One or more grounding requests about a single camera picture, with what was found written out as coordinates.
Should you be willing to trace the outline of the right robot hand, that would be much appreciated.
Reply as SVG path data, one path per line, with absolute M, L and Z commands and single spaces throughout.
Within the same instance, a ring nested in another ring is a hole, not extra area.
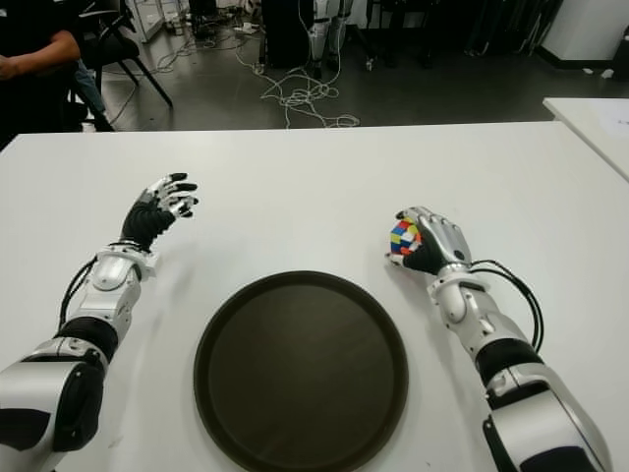
M 405 208 L 396 219 L 386 253 L 394 265 L 432 275 L 470 270 L 471 251 L 458 225 L 423 206 Z

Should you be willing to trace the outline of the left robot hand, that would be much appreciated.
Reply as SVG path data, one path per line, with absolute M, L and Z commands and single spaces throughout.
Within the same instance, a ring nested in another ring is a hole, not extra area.
M 119 242 L 149 252 L 155 239 L 179 218 L 193 216 L 199 203 L 187 173 L 171 173 L 146 187 L 124 219 Z

